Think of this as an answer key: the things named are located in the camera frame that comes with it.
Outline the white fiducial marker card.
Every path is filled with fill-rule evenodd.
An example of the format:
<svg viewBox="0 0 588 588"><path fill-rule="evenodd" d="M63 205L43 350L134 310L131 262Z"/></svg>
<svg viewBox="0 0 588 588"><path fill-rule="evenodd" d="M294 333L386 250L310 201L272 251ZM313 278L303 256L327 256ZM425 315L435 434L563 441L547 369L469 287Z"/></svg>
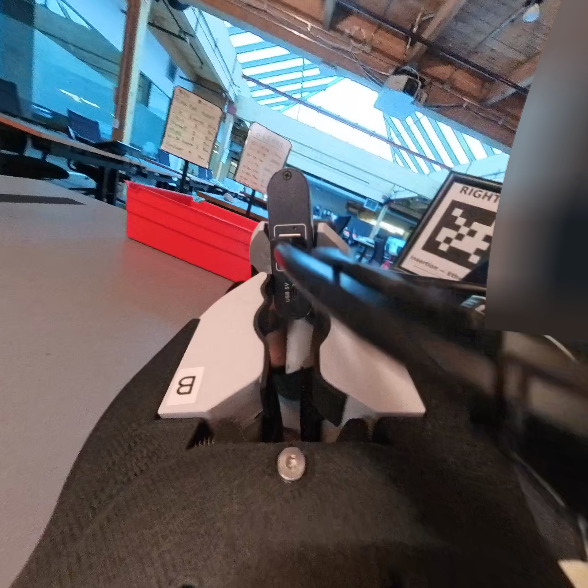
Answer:
<svg viewBox="0 0 588 588"><path fill-rule="evenodd" d="M502 183L451 172L399 253L394 268L464 281L489 259Z"/></svg>

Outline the white ceiling projector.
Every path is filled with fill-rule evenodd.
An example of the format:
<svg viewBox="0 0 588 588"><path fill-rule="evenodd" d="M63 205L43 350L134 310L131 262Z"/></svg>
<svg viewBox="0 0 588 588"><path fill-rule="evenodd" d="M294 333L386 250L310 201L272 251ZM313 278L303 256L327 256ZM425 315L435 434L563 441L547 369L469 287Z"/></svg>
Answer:
<svg viewBox="0 0 588 588"><path fill-rule="evenodd" d="M396 119L413 116L426 99L427 79L411 66L399 66L382 84L373 107Z"/></svg>

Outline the black office chair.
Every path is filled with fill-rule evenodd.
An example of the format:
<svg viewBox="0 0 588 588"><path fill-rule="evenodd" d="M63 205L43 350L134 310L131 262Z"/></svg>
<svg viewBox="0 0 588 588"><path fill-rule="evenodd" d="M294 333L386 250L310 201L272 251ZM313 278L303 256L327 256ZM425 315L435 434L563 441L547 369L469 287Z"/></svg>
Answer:
<svg viewBox="0 0 588 588"><path fill-rule="evenodd" d="M67 125L68 133L73 140L92 146L104 142L97 121L88 119L70 109L67 110Z"/></svg>

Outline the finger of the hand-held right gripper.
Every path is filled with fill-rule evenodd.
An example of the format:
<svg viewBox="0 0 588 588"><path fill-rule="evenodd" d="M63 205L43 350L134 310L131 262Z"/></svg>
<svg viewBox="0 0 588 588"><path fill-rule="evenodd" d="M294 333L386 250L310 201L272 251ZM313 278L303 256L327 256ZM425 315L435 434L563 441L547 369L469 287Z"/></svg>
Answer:
<svg viewBox="0 0 588 588"><path fill-rule="evenodd" d="M249 263L255 273L265 273L268 276L272 274L272 252L267 221L259 222L252 233Z"/></svg>
<svg viewBox="0 0 588 588"><path fill-rule="evenodd" d="M315 222L315 257L324 262L352 262L349 246L328 222Z"/></svg>

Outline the red plastic bin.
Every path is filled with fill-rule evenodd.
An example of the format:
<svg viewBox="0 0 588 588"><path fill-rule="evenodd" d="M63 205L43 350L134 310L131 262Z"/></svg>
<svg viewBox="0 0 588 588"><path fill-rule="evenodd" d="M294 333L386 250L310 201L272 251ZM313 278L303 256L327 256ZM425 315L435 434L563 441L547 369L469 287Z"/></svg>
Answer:
<svg viewBox="0 0 588 588"><path fill-rule="evenodd" d="M126 181L126 235L231 282L252 276L257 222L206 200Z"/></svg>

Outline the wooden office desk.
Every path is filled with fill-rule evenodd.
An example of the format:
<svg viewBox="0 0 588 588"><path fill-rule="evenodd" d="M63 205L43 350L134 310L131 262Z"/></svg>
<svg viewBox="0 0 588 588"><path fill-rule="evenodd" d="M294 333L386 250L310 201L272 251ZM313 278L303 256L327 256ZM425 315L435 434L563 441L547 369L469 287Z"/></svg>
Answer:
<svg viewBox="0 0 588 588"><path fill-rule="evenodd" d="M142 158L104 151L8 114L1 114L1 128L19 132L29 143L33 140L43 143L48 147L49 155L98 168L101 175L95 198L110 205L116 203L116 187L121 175L129 178L145 176L167 184L182 179L181 173L167 166L150 163Z"/></svg>

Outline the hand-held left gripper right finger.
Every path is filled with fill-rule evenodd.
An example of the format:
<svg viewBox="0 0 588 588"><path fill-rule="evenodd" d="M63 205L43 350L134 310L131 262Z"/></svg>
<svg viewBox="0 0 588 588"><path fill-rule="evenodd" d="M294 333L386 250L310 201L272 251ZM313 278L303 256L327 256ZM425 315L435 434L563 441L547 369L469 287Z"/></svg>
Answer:
<svg viewBox="0 0 588 588"><path fill-rule="evenodd" d="M366 415L379 418L425 414L424 403L404 364L334 318L319 346L318 365L322 379L345 394L353 408L365 408Z"/></svg>

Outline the black ethernet switch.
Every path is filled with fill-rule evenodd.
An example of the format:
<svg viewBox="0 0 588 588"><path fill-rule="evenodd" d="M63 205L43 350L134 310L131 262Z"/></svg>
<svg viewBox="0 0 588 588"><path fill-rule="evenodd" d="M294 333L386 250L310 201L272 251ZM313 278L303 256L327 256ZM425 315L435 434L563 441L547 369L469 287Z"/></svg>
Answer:
<svg viewBox="0 0 588 588"><path fill-rule="evenodd" d="M285 320L305 318L312 304L297 290L275 256L275 247L287 243L309 250L314 245L310 188L305 175L292 168L277 171L269 180L268 232L273 277L273 304Z"/></svg>

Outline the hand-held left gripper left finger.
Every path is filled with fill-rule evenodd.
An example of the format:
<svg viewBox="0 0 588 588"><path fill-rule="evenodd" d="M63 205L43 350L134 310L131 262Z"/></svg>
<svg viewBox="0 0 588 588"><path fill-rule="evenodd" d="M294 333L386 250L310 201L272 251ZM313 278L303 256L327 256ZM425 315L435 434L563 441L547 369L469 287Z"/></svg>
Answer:
<svg viewBox="0 0 588 588"><path fill-rule="evenodd" d="M265 348L254 328L268 274L226 293L202 314L158 409L163 419L255 420Z"/></svg>

